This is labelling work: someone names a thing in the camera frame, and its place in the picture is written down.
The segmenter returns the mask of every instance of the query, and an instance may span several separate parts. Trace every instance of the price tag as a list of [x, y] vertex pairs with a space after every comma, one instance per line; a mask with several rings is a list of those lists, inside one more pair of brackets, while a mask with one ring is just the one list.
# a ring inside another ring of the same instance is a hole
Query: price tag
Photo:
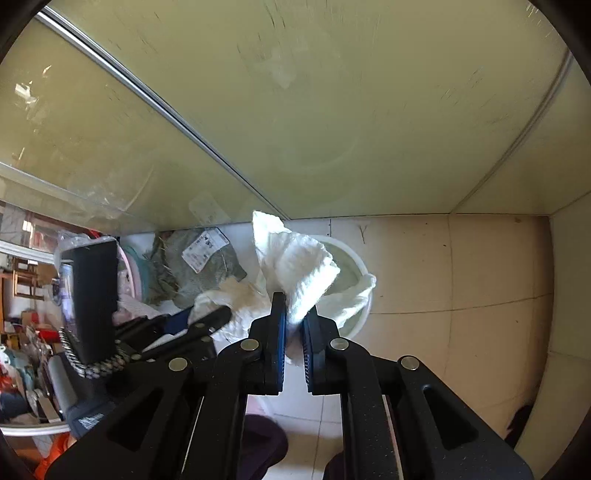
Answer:
[[183, 250], [183, 260], [195, 273], [201, 272], [212, 255], [230, 242], [217, 228], [205, 230], [197, 239]]

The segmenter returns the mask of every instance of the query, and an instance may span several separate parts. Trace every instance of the tiled floor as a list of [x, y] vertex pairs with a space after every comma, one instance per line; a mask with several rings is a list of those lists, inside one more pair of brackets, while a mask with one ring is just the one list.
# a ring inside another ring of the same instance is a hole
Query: tiled floor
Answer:
[[[355, 338], [373, 355], [420, 358], [499, 434], [535, 397], [552, 317], [553, 257], [545, 218], [412, 215], [301, 220], [294, 231], [331, 235], [377, 276], [370, 317]], [[236, 246], [247, 225], [223, 227]], [[249, 271], [256, 259], [237, 248]], [[284, 392], [267, 397], [288, 433], [287, 457], [266, 479], [321, 479], [342, 450], [338, 397], [306, 393], [287, 365]]]

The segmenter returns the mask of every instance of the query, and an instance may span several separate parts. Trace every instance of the orange cloth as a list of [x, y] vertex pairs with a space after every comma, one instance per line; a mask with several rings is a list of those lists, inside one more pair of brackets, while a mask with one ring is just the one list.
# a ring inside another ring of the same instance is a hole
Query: orange cloth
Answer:
[[35, 478], [37, 480], [44, 480], [45, 474], [49, 469], [50, 465], [56, 461], [56, 459], [68, 449], [68, 440], [70, 439], [70, 433], [60, 433], [51, 445], [49, 455], [44, 458], [43, 461], [35, 468]]

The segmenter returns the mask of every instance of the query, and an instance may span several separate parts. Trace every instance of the white towel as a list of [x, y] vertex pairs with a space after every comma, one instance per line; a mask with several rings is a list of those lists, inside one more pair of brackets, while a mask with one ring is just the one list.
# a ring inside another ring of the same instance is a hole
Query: white towel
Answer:
[[216, 346], [225, 346], [246, 338], [252, 321], [271, 311], [273, 293], [282, 291], [287, 304], [288, 356], [299, 359], [298, 329], [306, 313], [316, 305], [320, 315], [342, 327], [367, 305], [375, 277], [364, 275], [357, 285], [323, 297], [340, 269], [321, 242], [290, 231], [279, 218], [262, 212], [253, 212], [252, 228], [261, 267], [255, 284], [228, 278], [219, 290], [202, 293], [195, 299], [189, 323], [219, 306], [230, 307], [232, 320], [213, 335]]

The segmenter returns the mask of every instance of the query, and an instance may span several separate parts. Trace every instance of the glass panel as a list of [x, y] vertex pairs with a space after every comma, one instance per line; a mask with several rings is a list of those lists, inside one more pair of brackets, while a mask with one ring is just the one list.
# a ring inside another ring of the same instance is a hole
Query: glass panel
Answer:
[[[34, 207], [38, 194], [0, 192], [18, 206], [110, 233], [243, 221], [264, 209], [160, 114], [37, 21], [0, 65], [0, 105], [0, 131], [9, 132], [0, 176], [10, 189], [20, 183], [43, 197]], [[61, 209], [45, 205], [47, 195]]]
[[535, 130], [462, 207], [548, 215], [591, 190], [591, 86], [574, 62]]
[[450, 211], [565, 45], [523, 0], [54, 0], [288, 215]]

